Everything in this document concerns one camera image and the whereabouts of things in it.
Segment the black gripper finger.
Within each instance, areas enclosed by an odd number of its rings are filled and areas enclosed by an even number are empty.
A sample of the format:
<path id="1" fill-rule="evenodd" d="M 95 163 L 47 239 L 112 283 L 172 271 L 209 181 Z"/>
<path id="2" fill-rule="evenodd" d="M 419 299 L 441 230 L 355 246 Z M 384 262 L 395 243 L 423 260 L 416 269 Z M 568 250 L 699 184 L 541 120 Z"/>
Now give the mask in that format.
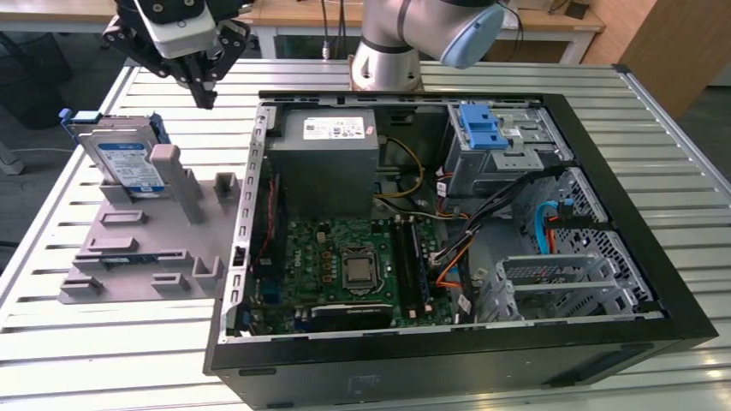
<path id="1" fill-rule="evenodd" d="M 103 33 L 103 39 L 160 78 L 171 77 L 189 91 L 197 108 L 212 109 L 212 107 L 203 107 L 205 94 L 203 71 L 207 55 L 204 51 L 172 59 L 163 57 L 152 41 L 144 39 L 120 15 L 112 18 Z"/>
<path id="2" fill-rule="evenodd" d="M 219 23 L 219 50 L 213 54 L 207 53 L 204 60 L 203 107 L 213 106 L 217 97 L 213 91 L 215 83 L 225 77 L 245 51 L 249 35 L 251 28 L 241 21 L 221 21 Z"/>

